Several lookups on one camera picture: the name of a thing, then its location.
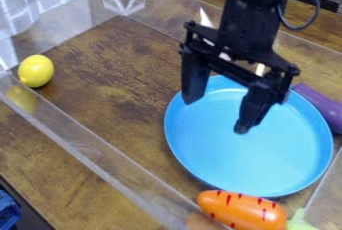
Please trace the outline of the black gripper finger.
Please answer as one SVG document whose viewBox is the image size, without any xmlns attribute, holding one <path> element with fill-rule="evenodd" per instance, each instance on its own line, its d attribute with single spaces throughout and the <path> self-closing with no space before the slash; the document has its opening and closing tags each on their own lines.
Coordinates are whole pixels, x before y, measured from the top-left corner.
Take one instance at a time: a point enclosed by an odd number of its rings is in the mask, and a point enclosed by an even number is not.
<svg viewBox="0 0 342 230">
<path fill-rule="evenodd" d="M 181 52 L 181 97 L 190 104 L 204 96 L 209 68 L 205 58 L 189 48 Z"/>
<path fill-rule="evenodd" d="M 245 134 L 261 122 L 269 108 L 277 102 L 277 90 L 273 83 L 264 79 L 253 81 L 241 99 L 233 132 Z"/>
</svg>

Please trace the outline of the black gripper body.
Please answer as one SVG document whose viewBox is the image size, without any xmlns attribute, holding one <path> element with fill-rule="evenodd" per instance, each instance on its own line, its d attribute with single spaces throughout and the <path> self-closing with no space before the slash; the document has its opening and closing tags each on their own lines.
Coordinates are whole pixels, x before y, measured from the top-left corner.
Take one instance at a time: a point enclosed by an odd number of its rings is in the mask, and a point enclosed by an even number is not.
<svg viewBox="0 0 342 230">
<path fill-rule="evenodd" d="M 280 103 L 291 79 L 299 74 L 272 50 L 279 25 L 284 22 L 281 10 L 287 0 L 225 0 L 216 29 L 192 21 L 184 23 L 185 40 L 180 44 L 196 51 L 216 71 L 245 85 L 260 79 L 273 83 Z"/>
</svg>

